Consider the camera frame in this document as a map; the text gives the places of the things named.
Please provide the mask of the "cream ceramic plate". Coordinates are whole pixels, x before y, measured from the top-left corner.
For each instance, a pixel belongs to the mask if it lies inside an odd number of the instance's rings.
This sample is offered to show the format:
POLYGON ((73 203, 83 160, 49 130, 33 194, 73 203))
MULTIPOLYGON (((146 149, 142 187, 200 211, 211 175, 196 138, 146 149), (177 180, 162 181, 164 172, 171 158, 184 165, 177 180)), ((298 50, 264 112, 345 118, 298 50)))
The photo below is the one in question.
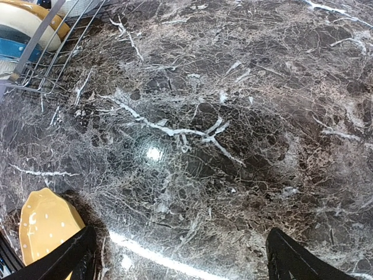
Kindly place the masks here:
MULTIPOLYGON (((33 37, 42 20, 31 12, 8 3, 1 2, 1 25, 12 27, 33 37)), ((48 26, 41 35, 38 44, 47 51, 55 51, 61 45, 61 39, 52 27, 48 26)))

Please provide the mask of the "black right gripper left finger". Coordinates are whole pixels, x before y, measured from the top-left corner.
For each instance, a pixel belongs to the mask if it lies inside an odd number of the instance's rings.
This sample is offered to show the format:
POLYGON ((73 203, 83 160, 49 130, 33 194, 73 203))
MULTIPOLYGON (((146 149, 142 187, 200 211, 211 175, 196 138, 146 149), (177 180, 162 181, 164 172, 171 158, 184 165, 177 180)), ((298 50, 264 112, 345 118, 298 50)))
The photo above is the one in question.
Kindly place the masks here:
POLYGON ((12 274, 11 279, 94 279, 96 231, 86 226, 52 252, 12 274))

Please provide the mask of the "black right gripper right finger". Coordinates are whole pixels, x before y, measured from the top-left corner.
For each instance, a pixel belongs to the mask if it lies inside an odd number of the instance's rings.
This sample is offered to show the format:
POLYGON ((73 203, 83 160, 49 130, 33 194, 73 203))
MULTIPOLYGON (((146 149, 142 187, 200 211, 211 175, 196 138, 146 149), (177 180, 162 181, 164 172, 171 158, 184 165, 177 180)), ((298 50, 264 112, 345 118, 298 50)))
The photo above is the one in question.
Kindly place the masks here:
POLYGON ((322 261, 278 227, 266 239, 269 279, 353 279, 322 261))

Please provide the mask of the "blue polka dot plate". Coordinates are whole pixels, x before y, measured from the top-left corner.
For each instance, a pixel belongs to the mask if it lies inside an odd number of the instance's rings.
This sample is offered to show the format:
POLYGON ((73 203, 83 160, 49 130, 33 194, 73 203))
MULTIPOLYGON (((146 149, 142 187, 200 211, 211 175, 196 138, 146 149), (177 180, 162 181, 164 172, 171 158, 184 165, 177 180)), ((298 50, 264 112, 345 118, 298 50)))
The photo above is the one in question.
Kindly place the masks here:
POLYGON ((17 61, 31 37, 7 25, 1 25, 1 59, 17 61))

